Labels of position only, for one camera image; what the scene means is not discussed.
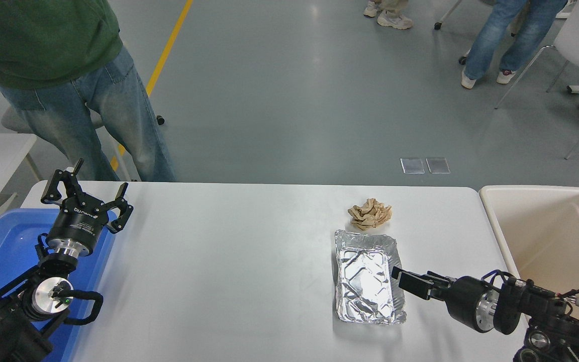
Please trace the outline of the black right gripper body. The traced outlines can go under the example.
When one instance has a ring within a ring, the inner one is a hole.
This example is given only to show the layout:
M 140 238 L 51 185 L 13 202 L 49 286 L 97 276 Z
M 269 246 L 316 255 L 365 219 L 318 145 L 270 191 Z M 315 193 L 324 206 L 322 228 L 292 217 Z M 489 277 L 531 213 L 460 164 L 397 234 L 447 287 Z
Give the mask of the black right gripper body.
M 444 294 L 450 316 L 477 332 L 494 327 L 494 289 L 473 277 L 457 279 Z

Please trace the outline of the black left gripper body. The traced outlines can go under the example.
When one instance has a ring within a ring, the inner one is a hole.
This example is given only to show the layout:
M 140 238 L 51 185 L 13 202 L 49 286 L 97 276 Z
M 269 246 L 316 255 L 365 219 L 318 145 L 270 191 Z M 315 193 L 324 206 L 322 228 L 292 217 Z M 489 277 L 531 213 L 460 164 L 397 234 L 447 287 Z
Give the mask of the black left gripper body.
M 85 247 L 98 243 L 108 214 L 101 210 L 101 200 L 88 200 L 83 205 L 75 199 L 64 200 L 47 236 L 47 244 L 55 246 L 58 240 L 71 240 Z

